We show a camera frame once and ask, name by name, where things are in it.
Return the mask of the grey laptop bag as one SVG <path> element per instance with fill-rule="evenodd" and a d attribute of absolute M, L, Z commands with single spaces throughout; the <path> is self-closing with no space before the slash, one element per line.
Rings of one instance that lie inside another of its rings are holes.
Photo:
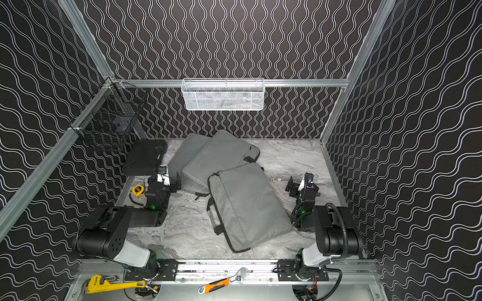
<path fill-rule="evenodd" d="M 255 145 L 220 130 L 183 168 L 182 173 L 188 182 L 182 184 L 182 190 L 196 196 L 207 196 L 208 178 L 212 174 L 254 163 L 260 154 Z"/>
<path fill-rule="evenodd" d="M 214 173 L 208 189 L 207 211 L 214 209 L 220 222 L 215 233 L 224 234 L 232 252 L 246 252 L 291 232 L 288 214 L 258 164 Z"/>
<path fill-rule="evenodd" d="M 188 178 L 182 173 L 183 168 L 200 152 L 211 140 L 210 137 L 200 134 L 188 134 L 176 154 L 168 163 L 168 173 L 172 178 L 179 175 L 182 184 L 188 182 Z"/>

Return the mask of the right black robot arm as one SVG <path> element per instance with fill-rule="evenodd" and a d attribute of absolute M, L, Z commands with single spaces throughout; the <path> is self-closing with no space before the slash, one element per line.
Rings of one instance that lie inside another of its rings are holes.
<path fill-rule="evenodd" d="M 302 281 L 324 274 L 333 262 L 363 255 L 363 240 L 349 209 L 333 203 L 316 204 L 321 196 L 314 175 L 306 173 L 300 183 L 290 178 L 285 191 L 296 200 L 290 220 L 295 230 L 315 234 L 315 242 L 302 248 L 294 259 L 294 275 Z"/>

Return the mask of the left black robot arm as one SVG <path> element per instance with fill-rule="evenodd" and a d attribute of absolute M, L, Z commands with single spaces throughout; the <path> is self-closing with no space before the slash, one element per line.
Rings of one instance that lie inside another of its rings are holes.
<path fill-rule="evenodd" d="M 142 270 L 148 276 L 156 274 L 159 265 L 155 252 L 129 242 L 128 230 L 160 227 L 168 214 L 170 195 L 182 188 L 182 180 L 179 174 L 174 178 L 169 176 L 167 186 L 165 180 L 151 179 L 145 207 L 96 208 L 79 228 L 74 238 L 74 250 L 85 257 L 103 258 Z"/>

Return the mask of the yellow tape measure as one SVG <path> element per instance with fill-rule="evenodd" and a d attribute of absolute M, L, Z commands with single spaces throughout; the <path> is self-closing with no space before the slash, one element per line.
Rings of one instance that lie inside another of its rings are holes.
<path fill-rule="evenodd" d="M 143 185 L 136 185 L 131 189 L 131 193 L 135 197 L 140 198 L 145 193 L 145 187 Z"/>

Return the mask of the black plastic tool case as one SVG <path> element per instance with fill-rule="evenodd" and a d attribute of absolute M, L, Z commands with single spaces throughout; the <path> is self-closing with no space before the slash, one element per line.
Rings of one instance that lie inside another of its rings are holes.
<path fill-rule="evenodd" d="M 122 171 L 127 176 L 152 176 L 157 173 L 167 150 L 168 143 L 165 140 L 137 140 Z"/>

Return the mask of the orange adjustable wrench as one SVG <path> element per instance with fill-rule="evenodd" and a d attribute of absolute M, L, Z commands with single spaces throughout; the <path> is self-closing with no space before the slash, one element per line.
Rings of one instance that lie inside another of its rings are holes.
<path fill-rule="evenodd" d="M 211 282 L 211 283 L 208 283 L 202 287 L 200 287 L 198 289 L 198 293 L 200 295 L 203 295 L 203 294 L 208 294 L 208 293 L 211 293 L 211 292 L 214 292 L 220 288 L 223 288 L 223 287 L 227 287 L 229 286 L 231 283 L 242 283 L 244 278 L 246 278 L 250 273 L 250 270 L 246 267 L 242 267 L 238 270 L 238 272 L 231 276 L 231 277 L 227 277 L 227 278 L 223 278 L 221 280 L 216 280 L 214 282 Z"/>

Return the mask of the yellow pipe wrench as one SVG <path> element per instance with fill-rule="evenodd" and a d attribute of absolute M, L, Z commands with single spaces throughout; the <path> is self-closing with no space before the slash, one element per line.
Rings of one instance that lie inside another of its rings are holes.
<path fill-rule="evenodd" d="M 128 288 L 145 288 L 147 285 L 145 280 L 139 282 L 112 283 L 112 281 L 115 279 L 116 277 L 94 275 L 90 280 L 87 281 L 87 285 L 84 288 L 84 294 L 113 292 Z"/>

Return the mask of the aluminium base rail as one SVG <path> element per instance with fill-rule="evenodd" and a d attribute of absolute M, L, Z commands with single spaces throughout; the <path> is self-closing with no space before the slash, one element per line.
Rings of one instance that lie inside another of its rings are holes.
<path fill-rule="evenodd" d="M 203 285 L 223 278 L 233 277 L 241 268 L 248 274 L 246 285 L 302 285 L 313 284 L 307 272 L 296 271 L 294 260 L 201 260 L 162 259 L 161 272 L 151 281 L 155 284 Z M 368 284 L 377 281 L 379 268 L 372 260 L 347 260 L 329 265 L 343 272 L 343 284 Z"/>

